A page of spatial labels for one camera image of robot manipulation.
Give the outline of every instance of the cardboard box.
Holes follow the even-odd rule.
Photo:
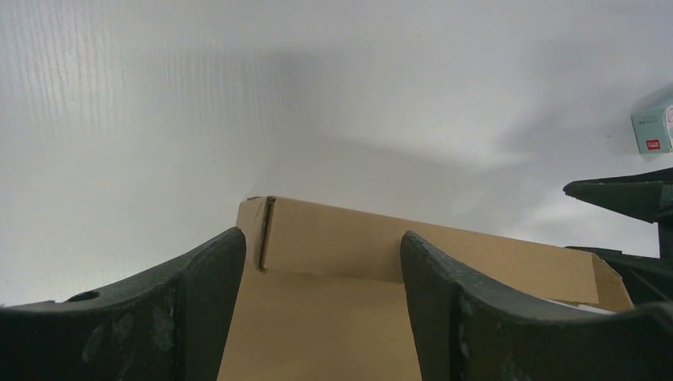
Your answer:
[[[631,116],[631,122],[641,154],[673,151],[671,147],[673,100],[635,113]]]
[[[289,198],[251,198],[243,276],[220,379],[421,379],[399,263],[413,230],[538,298],[633,308],[596,255]]]

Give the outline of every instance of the screw hole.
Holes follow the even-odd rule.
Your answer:
[[[98,296],[100,296],[98,291],[87,291],[69,298],[66,302],[83,302],[85,300],[96,299]]]

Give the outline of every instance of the small box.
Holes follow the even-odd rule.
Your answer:
[[[631,116],[641,154],[673,152],[673,99]]]

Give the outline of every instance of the red label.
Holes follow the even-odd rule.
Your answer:
[[[661,149],[661,144],[659,144],[658,140],[647,140],[648,142],[648,150],[652,151],[655,149]]]

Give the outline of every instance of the cardboard box flap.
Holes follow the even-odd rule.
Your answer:
[[[420,380],[404,286],[247,268],[221,380]]]
[[[593,253],[289,198],[261,199],[243,202],[240,212],[254,215],[239,216],[242,223],[254,221],[254,237],[239,227],[258,268],[401,283],[400,240],[413,230],[468,266],[538,298],[599,305],[617,292],[610,303],[630,303],[619,276],[595,264]],[[596,279],[606,292],[602,298]]]

